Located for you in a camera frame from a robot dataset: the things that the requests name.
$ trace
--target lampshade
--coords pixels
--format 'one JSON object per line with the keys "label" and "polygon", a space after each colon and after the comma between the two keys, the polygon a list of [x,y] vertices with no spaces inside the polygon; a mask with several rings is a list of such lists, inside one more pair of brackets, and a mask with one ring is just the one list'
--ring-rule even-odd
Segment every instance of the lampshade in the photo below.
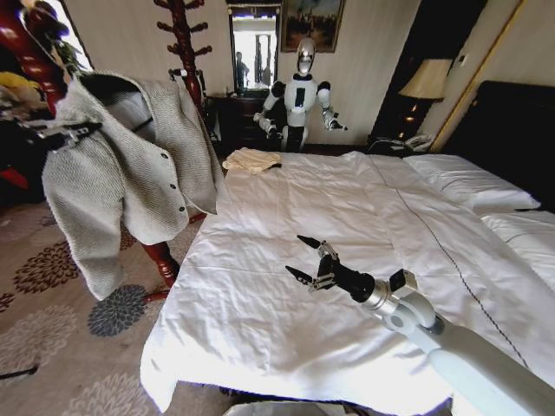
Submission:
{"label": "lampshade", "polygon": [[443,98],[449,68],[451,68],[450,59],[425,59],[399,94],[430,100]]}

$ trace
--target beige wall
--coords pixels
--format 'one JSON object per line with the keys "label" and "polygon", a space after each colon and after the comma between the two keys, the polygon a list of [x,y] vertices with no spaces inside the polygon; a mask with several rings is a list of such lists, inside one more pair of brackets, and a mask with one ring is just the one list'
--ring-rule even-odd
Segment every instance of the beige wall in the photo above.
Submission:
{"label": "beige wall", "polygon": [[[167,70],[180,68],[178,56],[167,51],[172,33],[156,28],[171,24],[169,10],[153,0],[65,0],[82,42],[98,70],[113,70],[138,78],[167,81]],[[191,26],[208,22],[208,29],[191,36],[193,47],[212,45],[212,53],[197,58],[209,92],[233,85],[232,52],[224,0],[206,0],[204,7],[187,11]]]}
{"label": "beige wall", "polygon": [[[332,86],[332,105],[348,132],[327,132],[320,112],[313,109],[313,143],[363,144],[374,126],[383,97],[415,18],[420,0],[346,0],[335,54],[319,54],[313,75]],[[166,51],[173,35],[156,29],[156,21],[171,22],[167,10],[152,0],[66,0],[69,13],[97,69],[131,76],[167,79],[179,58]],[[208,22],[194,34],[193,46],[211,44],[213,52],[198,58],[209,92],[232,88],[231,47],[225,0],[206,0],[187,12],[187,20]],[[278,78],[287,81],[295,69],[295,54],[279,54]]]}
{"label": "beige wall", "polygon": [[[489,0],[462,54],[469,54],[463,67],[451,70],[446,98],[435,104],[421,130],[436,135],[454,108],[486,52],[511,15],[518,0]],[[473,83],[472,93],[461,103],[443,134],[434,144],[440,150],[467,111],[474,93],[484,80],[555,86],[555,2],[527,0],[485,67]]]}

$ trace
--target knit sweater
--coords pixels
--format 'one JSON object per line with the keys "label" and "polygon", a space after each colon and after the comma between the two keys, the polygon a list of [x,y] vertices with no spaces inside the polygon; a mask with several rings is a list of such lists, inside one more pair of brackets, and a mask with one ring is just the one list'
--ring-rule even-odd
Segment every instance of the knit sweater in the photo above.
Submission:
{"label": "knit sweater", "polygon": [[85,120],[100,122],[101,130],[50,153],[42,181],[75,263],[103,299],[124,279],[121,222],[143,244],[170,240],[187,226],[190,208],[216,213],[225,187],[204,125],[179,83],[84,75],[70,83],[55,122]]}

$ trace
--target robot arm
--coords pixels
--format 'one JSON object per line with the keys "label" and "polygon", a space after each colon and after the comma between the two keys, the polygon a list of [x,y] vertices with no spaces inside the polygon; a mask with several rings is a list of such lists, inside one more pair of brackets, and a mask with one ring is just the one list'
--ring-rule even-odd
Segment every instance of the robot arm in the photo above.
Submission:
{"label": "robot arm", "polygon": [[330,105],[330,92],[331,85],[329,82],[324,81],[318,85],[318,100],[322,105],[323,125],[327,130],[347,130],[347,127],[342,126],[337,121],[338,113],[334,113],[333,107]]}
{"label": "robot arm", "polygon": [[418,292],[415,276],[399,270],[388,282],[343,266],[331,245],[298,236],[321,257],[318,276],[285,266],[309,291],[346,290],[353,300],[405,335],[428,357],[455,390],[486,415],[547,415],[555,409],[555,390],[470,329],[453,325]]}
{"label": "robot arm", "polygon": [[262,113],[254,114],[252,118],[260,128],[262,128],[268,135],[268,137],[275,135],[278,133],[276,125],[272,122],[272,120],[266,118],[266,114],[273,109],[274,105],[278,100],[284,96],[285,92],[285,84],[281,81],[276,81],[271,86],[270,93],[266,97],[264,101]]}

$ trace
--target white pillow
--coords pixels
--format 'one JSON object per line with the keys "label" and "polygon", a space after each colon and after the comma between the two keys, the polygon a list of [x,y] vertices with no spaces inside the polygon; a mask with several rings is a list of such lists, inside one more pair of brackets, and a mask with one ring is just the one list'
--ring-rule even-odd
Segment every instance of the white pillow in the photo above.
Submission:
{"label": "white pillow", "polygon": [[482,221],[555,291],[555,215],[547,211],[492,214]]}
{"label": "white pillow", "polygon": [[540,203],[493,173],[449,154],[425,154],[404,159],[437,191],[474,212],[531,210]]}

